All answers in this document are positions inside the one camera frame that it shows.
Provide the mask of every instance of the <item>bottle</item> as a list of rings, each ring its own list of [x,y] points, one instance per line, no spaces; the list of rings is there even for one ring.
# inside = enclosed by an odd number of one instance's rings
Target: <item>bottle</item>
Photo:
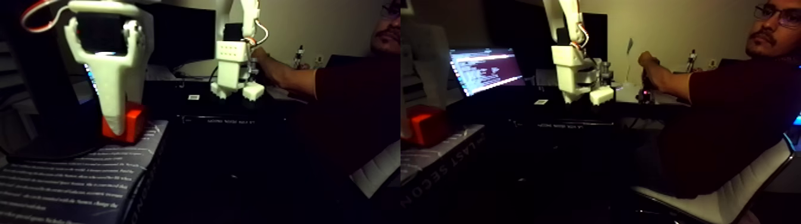
[[[292,64],[292,68],[300,69],[300,59],[303,57],[303,45],[298,48],[298,51],[295,53],[295,60]]]

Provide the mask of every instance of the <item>mustache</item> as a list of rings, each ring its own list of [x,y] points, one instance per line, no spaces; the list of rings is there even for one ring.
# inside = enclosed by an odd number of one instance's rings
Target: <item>mustache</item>
[[[767,30],[760,30],[759,32],[753,33],[750,36],[748,36],[748,38],[757,38],[757,37],[764,38],[768,43],[771,44],[771,46],[776,45],[776,39],[774,39],[771,33],[769,33]]]
[[[396,38],[396,41],[400,41],[400,38],[401,38],[401,30],[399,30],[399,29],[387,29],[387,30],[382,30],[382,31],[379,31],[378,33],[376,33],[376,36],[378,37],[378,36],[381,36],[381,35],[386,35],[386,34],[388,34],[389,36],[393,36],[393,37],[395,37],[395,38]]]

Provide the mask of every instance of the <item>glasses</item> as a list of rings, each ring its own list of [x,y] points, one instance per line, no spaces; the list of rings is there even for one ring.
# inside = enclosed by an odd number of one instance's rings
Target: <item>glasses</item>
[[[774,14],[779,13],[779,25],[788,29],[795,29],[801,26],[801,9],[777,10],[773,5],[756,6],[754,17],[760,20],[768,20]]]
[[[396,19],[401,16],[401,6],[396,3],[389,3],[381,6],[381,17],[386,19]]]

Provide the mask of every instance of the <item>red block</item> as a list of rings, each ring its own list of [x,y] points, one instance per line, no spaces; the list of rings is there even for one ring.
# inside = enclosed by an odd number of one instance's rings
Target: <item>red block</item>
[[[125,108],[125,131],[123,134],[114,134],[108,126],[106,118],[103,118],[103,136],[120,142],[136,143],[136,140],[139,140],[139,135],[142,134],[145,121],[147,120],[145,107],[135,102],[127,102]]]
[[[405,141],[430,147],[445,140],[451,133],[445,111],[432,106],[409,107],[406,115],[411,122],[412,136]]]

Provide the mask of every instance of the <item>red shirt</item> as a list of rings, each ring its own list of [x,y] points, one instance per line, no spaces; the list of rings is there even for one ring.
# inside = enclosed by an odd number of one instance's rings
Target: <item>red shirt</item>
[[[678,196],[716,191],[779,142],[801,111],[800,73],[751,59],[690,76],[692,107],[658,141]]]
[[[400,138],[400,58],[364,58],[316,72],[317,100],[298,118],[305,143],[351,174]]]

